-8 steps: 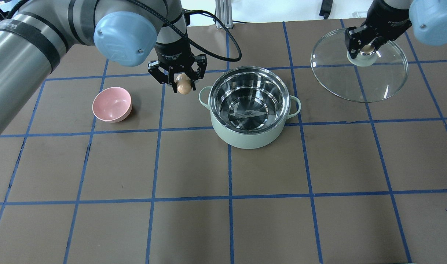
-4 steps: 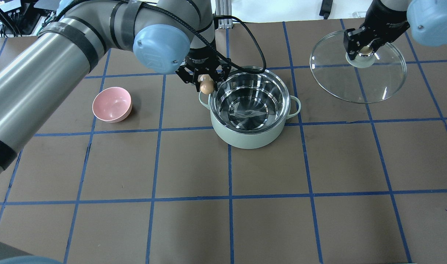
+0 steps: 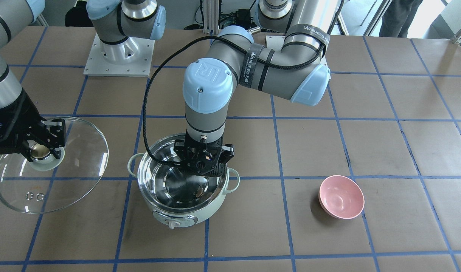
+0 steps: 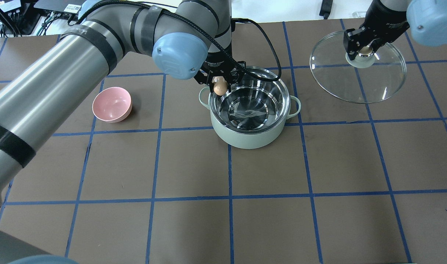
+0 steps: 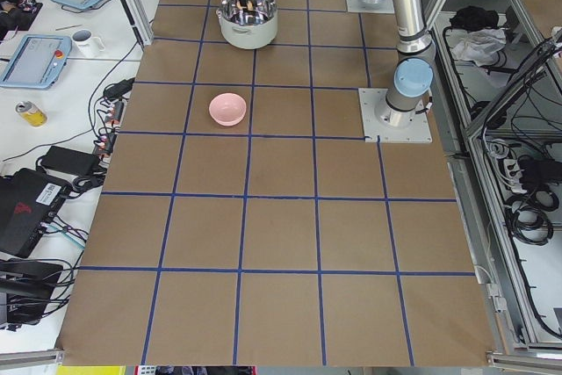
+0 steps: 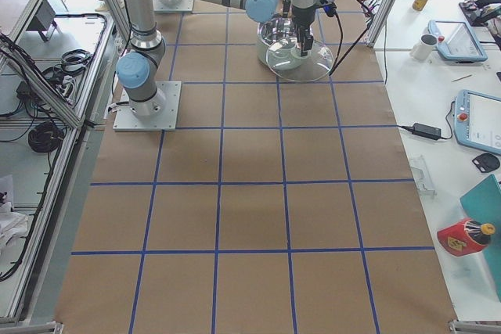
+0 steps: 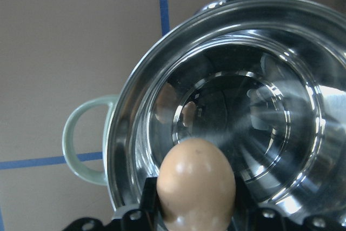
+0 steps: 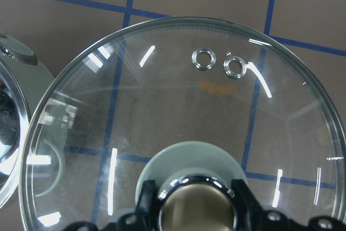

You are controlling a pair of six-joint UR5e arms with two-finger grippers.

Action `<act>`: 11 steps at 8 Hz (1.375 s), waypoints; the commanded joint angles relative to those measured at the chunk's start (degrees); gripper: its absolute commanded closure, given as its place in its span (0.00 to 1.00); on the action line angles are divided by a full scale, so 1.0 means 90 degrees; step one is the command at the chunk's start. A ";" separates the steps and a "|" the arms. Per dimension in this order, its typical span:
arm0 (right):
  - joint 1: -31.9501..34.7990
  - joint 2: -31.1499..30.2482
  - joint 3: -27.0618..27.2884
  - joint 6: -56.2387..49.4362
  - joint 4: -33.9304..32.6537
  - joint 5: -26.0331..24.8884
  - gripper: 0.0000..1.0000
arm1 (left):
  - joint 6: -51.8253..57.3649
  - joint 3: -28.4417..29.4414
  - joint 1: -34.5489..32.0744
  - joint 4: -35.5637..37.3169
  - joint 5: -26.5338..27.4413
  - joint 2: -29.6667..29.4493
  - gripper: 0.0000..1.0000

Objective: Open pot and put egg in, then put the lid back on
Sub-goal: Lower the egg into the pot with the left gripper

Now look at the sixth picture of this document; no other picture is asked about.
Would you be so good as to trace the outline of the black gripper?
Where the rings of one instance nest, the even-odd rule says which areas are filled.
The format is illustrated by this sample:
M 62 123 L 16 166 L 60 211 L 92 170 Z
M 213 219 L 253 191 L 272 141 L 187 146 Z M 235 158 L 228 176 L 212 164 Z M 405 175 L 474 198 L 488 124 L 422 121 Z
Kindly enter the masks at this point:
M 310 31 L 311 25 L 315 21 L 315 11 L 316 7 L 308 7 L 305 9 L 300 7 L 293 7 L 293 22 L 297 35 L 297 56 L 304 56 L 302 52 L 301 39 L 304 39 L 305 52 L 308 52 L 312 49 L 312 36 L 310 35 Z

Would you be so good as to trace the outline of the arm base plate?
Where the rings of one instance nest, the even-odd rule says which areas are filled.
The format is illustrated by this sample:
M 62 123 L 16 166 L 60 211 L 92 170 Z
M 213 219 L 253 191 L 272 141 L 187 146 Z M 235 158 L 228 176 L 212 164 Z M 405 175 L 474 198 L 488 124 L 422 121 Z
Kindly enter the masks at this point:
M 156 95 L 146 102 L 130 101 L 126 91 L 124 105 L 117 107 L 115 131 L 174 131 L 178 118 L 181 81 L 157 81 Z
M 153 0 L 155 13 L 191 13 L 194 0 Z

